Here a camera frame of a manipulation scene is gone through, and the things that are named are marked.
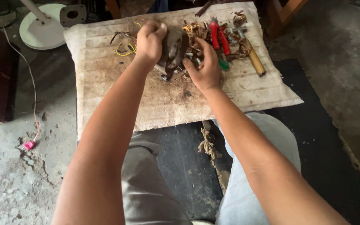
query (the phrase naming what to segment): red-handled pliers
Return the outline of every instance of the red-handled pliers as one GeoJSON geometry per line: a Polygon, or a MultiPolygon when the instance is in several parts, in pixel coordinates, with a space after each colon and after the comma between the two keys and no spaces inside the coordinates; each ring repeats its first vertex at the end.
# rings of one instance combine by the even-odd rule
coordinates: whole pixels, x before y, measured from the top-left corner
{"type": "Polygon", "coordinates": [[[211,38],[212,38],[212,45],[213,45],[213,48],[214,49],[219,49],[220,46],[219,46],[219,42],[217,40],[217,31],[219,30],[219,38],[220,38],[220,42],[222,43],[223,45],[223,52],[224,52],[224,55],[225,56],[228,56],[230,55],[230,47],[229,47],[229,43],[227,41],[227,38],[226,38],[226,35],[224,34],[224,32],[222,31],[222,27],[219,26],[219,23],[217,22],[217,18],[216,17],[213,17],[212,18],[212,23],[209,24],[209,28],[211,29],[212,31],[212,35],[211,35],[211,38]]]}

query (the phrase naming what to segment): light blue jeans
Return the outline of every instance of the light blue jeans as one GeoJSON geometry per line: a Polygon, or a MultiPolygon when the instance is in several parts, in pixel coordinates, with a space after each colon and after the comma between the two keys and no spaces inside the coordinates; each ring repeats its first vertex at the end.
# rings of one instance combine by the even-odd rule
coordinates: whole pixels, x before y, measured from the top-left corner
{"type": "MultiPolygon", "coordinates": [[[[276,118],[246,114],[291,163],[301,171],[297,142],[292,132],[276,118]]],[[[160,129],[135,132],[122,167],[123,207],[126,224],[191,224],[161,172],[156,156],[160,151],[160,129]]],[[[240,162],[226,141],[233,165],[226,194],[216,215],[216,224],[269,224],[252,191],[240,162]]]]}

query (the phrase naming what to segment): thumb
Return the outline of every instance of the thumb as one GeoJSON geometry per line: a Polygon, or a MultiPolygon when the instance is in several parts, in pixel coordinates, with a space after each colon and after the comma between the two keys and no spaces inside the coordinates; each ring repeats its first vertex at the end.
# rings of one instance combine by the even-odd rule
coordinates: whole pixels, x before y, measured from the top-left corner
{"type": "Polygon", "coordinates": [[[154,32],[154,34],[160,41],[162,41],[163,38],[166,37],[167,31],[168,30],[166,24],[161,23],[160,26],[157,28],[157,30],[154,32]]]}
{"type": "Polygon", "coordinates": [[[191,60],[184,58],[183,65],[186,68],[186,70],[188,71],[188,74],[190,75],[191,78],[194,78],[195,76],[197,76],[198,71],[195,69],[194,64],[191,62],[191,60]]]}

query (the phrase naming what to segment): left hand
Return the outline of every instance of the left hand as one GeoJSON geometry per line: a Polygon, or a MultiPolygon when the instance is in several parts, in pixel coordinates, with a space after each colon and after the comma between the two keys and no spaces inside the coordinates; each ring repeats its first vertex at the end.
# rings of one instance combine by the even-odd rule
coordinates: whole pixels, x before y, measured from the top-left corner
{"type": "Polygon", "coordinates": [[[134,59],[153,67],[162,55],[162,40],[166,33],[164,23],[150,20],[144,24],[137,34],[137,53],[134,59]]]}

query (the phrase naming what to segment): person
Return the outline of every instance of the person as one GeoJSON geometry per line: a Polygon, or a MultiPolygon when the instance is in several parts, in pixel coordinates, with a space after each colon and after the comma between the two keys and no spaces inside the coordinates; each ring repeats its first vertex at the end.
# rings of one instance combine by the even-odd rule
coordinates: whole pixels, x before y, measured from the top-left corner
{"type": "MultiPolygon", "coordinates": [[[[191,224],[156,161],[160,129],[133,133],[147,74],[162,54],[165,24],[148,21],[134,60],[88,121],[65,174],[53,225],[191,224]]],[[[300,174],[295,137],[277,119],[245,115],[219,87],[210,44],[196,38],[204,61],[191,79],[206,97],[234,158],[217,224],[348,224],[300,174]]]]}

